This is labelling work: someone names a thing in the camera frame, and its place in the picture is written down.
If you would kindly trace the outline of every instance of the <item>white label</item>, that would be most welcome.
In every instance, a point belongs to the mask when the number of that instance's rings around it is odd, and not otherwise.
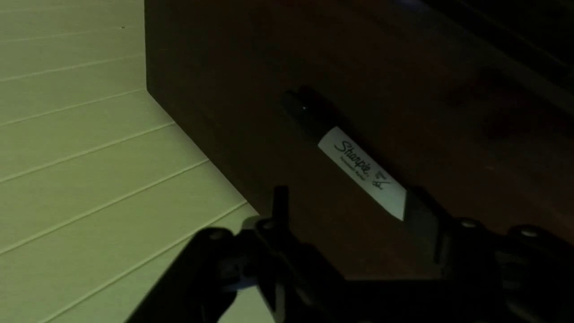
[[[320,149],[384,210],[404,221],[408,199],[406,188],[372,156],[368,156],[349,135],[345,135],[340,127],[334,127],[322,138]]]

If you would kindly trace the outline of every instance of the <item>dark wooden surface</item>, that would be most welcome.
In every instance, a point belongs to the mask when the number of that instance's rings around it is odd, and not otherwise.
[[[454,215],[574,241],[571,118],[453,48],[384,0],[148,0],[150,92],[263,214],[289,185],[293,230],[349,276],[431,271],[282,111],[302,84]]]

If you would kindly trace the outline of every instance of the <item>wooden board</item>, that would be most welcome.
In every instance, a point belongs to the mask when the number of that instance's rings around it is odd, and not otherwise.
[[[282,111],[289,88],[329,97],[376,158],[454,215],[574,239],[571,118],[453,47],[390,2],[148,0],[150,92],[263,214],[289,185],[295,232],[350,276],[431,271]]]

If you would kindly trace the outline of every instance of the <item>white paneled wall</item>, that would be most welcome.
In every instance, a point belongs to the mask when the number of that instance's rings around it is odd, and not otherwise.
[[[255,214],[148,95],[142,0],[0,0],[0,205],[2,323],[124,321],[198,230]]]

